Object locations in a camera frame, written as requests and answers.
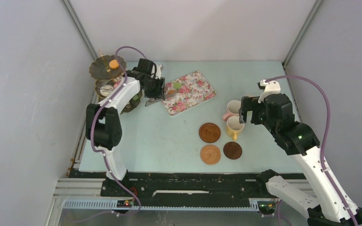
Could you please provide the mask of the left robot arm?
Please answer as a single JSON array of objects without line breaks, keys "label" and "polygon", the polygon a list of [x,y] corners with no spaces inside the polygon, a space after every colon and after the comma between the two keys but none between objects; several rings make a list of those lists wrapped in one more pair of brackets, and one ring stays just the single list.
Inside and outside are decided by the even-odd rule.
[{"label": "left robot arm", "polygon": [[107,177],[114,180],[112,190],[119,196],[129,193],[130,183],[124,180],[127,169],[117,150],[123,130],[120,114],[129,101],[143,92],[146,98],[165,99],[163,66],[141,58],[136,67],[127,70],[120,84],[108,97],[86,109],[86,137],[95,153],[103,156]]}]

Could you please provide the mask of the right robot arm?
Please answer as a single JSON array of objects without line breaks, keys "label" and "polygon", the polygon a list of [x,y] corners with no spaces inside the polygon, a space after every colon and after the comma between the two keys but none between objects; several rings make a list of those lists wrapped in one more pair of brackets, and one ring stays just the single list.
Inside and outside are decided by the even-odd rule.
[{"label": "right robot arm", "polygon": [[239,110],[241,123],[264,125],[275,143],[293,159],[310,184],[315,196],[290,185],[280,174],[268,169],[256,177],[258,195],[270,194],[286,202],[306,218],[310,226],[354,226],[362,224],[362,208],[343,191],[331,169],[320,159],[320,142],[310,126],[297,122],[292,103],[285,94],[242,97]]}]

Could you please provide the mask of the metal serving tongs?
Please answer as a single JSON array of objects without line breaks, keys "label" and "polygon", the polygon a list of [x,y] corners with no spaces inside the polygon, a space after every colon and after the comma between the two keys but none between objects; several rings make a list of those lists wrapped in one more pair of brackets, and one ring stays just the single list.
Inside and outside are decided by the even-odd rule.
[{"label": "metal serving tongs", "polygon": [[165,92],[165,96],[164,99],[159,99],[159,98],[150,98],[145,102],[145,107],[148,107],[154,103],[160,102],[160,101],[164,101],[166,99],[172,98],[173,96],[175,96],[179,91],[177,89],[170,89],[168,91]]}]

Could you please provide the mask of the orange round biscuit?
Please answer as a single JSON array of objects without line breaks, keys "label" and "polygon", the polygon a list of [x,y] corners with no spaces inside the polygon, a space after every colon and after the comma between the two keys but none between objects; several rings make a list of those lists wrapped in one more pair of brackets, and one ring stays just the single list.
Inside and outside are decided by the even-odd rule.
[{"label": "orange round biscuit", "polygon": [[116,68],[118,68],[119,67],[119,63],[118,63],[118,61],[117,60],[111,60],[110,62],[109,62],[109,67],[111,68],[111,69],[116,69]]}]

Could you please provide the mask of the small orange macaron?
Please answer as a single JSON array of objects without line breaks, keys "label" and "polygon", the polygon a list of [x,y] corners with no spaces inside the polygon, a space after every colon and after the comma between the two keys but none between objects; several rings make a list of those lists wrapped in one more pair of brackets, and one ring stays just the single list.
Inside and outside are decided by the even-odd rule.
[{"label": "small orange macaron", "polygon": [[171,89],[171,90],[169,90],[169,91],[168,91],[168,93],[167,93],[167,94],[168,94],[168,95],[171,95],[171,94],[173,94],[173,93],[175,93],[175,92],[176,92],[176,90],[175,90],[175,89]]}]

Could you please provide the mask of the white chocolate-drizzled donut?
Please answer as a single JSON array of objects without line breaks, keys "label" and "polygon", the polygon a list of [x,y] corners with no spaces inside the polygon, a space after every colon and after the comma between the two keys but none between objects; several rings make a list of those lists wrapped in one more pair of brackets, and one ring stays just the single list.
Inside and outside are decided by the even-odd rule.
[{"label": "white chocolate-drizzled donut", "polygon": [[99,89],[99,94],[102,97],[107,97],[114,91],[114,89],[115,88],[112,85],[104,85]]}]

